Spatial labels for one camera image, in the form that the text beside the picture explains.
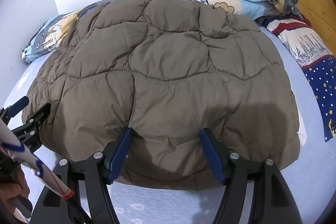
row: hand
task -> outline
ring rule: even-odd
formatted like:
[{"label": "hand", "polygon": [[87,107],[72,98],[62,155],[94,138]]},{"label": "hand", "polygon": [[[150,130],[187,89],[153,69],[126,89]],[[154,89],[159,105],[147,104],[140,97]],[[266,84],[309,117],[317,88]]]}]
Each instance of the hand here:
[{"label": "hand", "polygon": [[12,203],[11,199],[17,197],[18,195],[28,198],[30,189],[28,187],[27,181],[25,179],[25,174],[23,173],[21,166],[16,168],[14,171],[14,177],[16,177],[17,183],[1,183],[0,184],[0,199],[6,206],[7,210],[12,215],[15,211],[15,205]]}]

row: silver bolt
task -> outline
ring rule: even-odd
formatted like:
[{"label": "silver bolt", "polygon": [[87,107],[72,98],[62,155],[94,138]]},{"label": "silver bolt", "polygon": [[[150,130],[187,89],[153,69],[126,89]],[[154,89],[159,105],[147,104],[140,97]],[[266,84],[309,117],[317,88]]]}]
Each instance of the silver bolt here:
[{"label": "silver bolt", "polygon": [[60,166],[66,165],[67,163],[68,163],[68,160],[67,160],[67,159],[61,159],[61,160],[59,161]]},{"label": "silver bolt", "polygon": [[93,154],[93,157],[94,157],[95,159],[100,159],[102,156],[103,156],[103,153],[102,153],[102,152],[95,152],[95,153]]},{"label": "silver bolt", "polygon": [[233,159],[233,160],[238,160],[239,159],[239,154],[237,154],[237,153],[231,153],[230,154],[230,158]]},{"label": "silver bolt", "polygon": [[267,160],[266,160],[266,164],[267,164],[267,165],[273,165],[273,164],[274,164],[274,161],[271,160],[271,159],[267,159]]}]

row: wooden board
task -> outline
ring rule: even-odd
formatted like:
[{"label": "wooden board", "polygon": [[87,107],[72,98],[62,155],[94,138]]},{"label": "wooden board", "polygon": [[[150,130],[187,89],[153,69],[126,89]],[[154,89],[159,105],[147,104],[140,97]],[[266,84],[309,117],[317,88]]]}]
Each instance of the wooden board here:
[{"label": "wooden board", "polygon": [[327,47],[336,55],[336,5],[332,0],[299,0],[296,5]]}]

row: bed sheet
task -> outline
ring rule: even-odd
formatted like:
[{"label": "bed sheet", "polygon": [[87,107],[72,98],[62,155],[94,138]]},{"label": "bed sheet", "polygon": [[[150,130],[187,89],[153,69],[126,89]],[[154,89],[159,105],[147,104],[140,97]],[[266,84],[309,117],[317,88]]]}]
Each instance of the bed sheet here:
[{"label": "bed sheet", "polygon": [[[268,30],[260,27],[274,43],[283,60],[290,79],[291,88],[299,110],[301,143],[300,156],[292,165],[282,170],[295,198],[304,224],[315,223],[336,190],[336,147],[335,140],[324,142],[320,109],[314,93],[301,68],[283,46],[281,41]],[[5,107],[26,95],[39,68],[50,55],[37,58],[18,81],[5,102]],[[22,125],[21,113],[11,120],[10,129]],[[59,161],[56,154],[42,146],[35,154],[51,169]],[[31,171],[24,167],[31,188],[29,199],[36,204],[43,184]],[[220,189],[176,191],[147,189],[114,183],[108,187],[111,200],[121,224],[208,224],[217,212],[224,192]],[[247,223],[252,201],[253,184],[248,184],[240,223]],[[85,184],[80,184],[81,203],[88,212]]]}]

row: bed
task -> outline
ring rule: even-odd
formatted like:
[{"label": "bed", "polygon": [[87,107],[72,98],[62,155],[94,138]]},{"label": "bed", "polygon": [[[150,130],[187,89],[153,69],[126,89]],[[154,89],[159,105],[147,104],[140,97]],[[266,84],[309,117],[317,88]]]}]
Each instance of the bed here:
[{"label": "bed", "polygon": [[[300,66],[275,35],[264,27],[260,26],[260,29],[272,40],[279,51],[299,111],[300,156],[292,165],[282,170],[282,174],[295,198],[303,223],[315,223],[336,190],[336,181],[333,179],[336,175],[336,147],[333,139],[329,142],[325,142],[323,139],[320,109]],[[29,65],[7,98],[5,107],[26,95],[39,68],[49,55],[50,53],[43,55]],[[21,124],[21,115],[19,114],[11,120],[8,126],[16,128]],[[35,154],[51,169],[60,160],[54,152],[44,146]],[[29,198],[35,205],[43,189],[43,184],[25,167],[24,172],[31,188]],[[186,224],[211,223],[223,191],[224,187],[220,190],[212,189],[200,192],[155,190],[117,182],[109,187],[110,196],[120,222],[130,224],[157,223],[158,221]],[[80,185],[80,193],[82,206],[88,212],[84,183]],[[249,184],[240,223],[246,223],[248,220],[252,193],[253,185]]]}]

